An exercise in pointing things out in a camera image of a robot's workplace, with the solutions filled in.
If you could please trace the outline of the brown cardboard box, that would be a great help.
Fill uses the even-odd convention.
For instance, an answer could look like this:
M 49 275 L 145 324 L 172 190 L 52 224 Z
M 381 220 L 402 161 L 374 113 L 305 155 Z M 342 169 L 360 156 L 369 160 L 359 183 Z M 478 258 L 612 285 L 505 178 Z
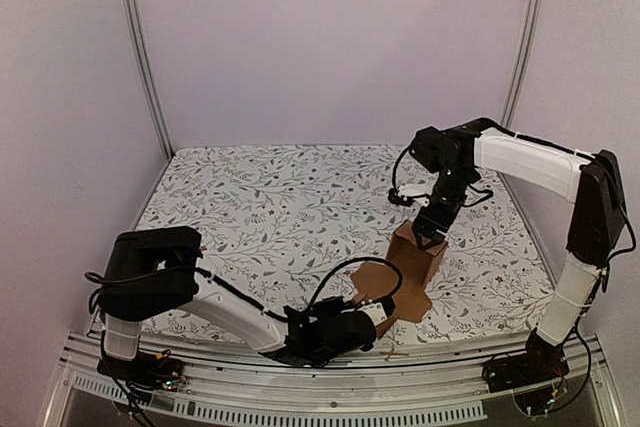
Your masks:
M 444 241 L 429 250 L 419 250 L 412 226 L 410 220 L 401 224 L 394 231 L 388 246 L 386 259 L 399 269 L 403 280 L 400 289 L 392 296 L 396 304 L 395 321 L 391 325 L 376 327 L 378 339 L 398 320 L 420 323 L 433 306 L 426 294 L 426 287 L 438 272 L 448 244 Z M 396 285 L 397 279 L 397 275 L 388 266 L 375 261 L 363 262 L 351 274 L 351 281 L 356 288 L 354 301 L 374 300 L 388 294 Z

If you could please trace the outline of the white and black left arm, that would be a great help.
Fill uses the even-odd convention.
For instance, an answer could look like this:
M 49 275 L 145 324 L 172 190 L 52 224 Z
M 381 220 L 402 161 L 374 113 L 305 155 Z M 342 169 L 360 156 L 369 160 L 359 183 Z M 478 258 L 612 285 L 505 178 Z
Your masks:
M 201 236 L 191 227 L 120 234 L 89 308 L 103 318 L 101 367 L 141 380 L 158 360 L 140 352 L 144 321 L 171 310 L 200 317 L 235 335 L 255 352 L 293 367 L 323 367 L 355 350 L 370 349 L 387 315 L 381 302 L 357 305 L 332 297 L 302 311 L 277 314 L 203 266 Z

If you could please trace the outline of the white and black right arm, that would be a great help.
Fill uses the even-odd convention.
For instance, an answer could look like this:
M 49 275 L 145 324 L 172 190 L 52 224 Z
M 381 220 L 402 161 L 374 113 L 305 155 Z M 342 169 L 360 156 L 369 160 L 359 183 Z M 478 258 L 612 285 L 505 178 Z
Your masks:
M 421 205 L 413 227 L 419 246 L 443 242 L 459 213 L 471 207 L 468 193 L 484 171 L 543 189 L 570 206 L 564 257 L 546 310 L 522 353 L 483 366 L 492 392 L 566 375 L 566 342 L 580 335 L 598 292 L 607 289 L 613 260 L 637 247 L 616 155 L 564 147 L 484 117 L 449 128 L 423 128 L 408 153 L 435 177 L 429 192 L 410 197 Z

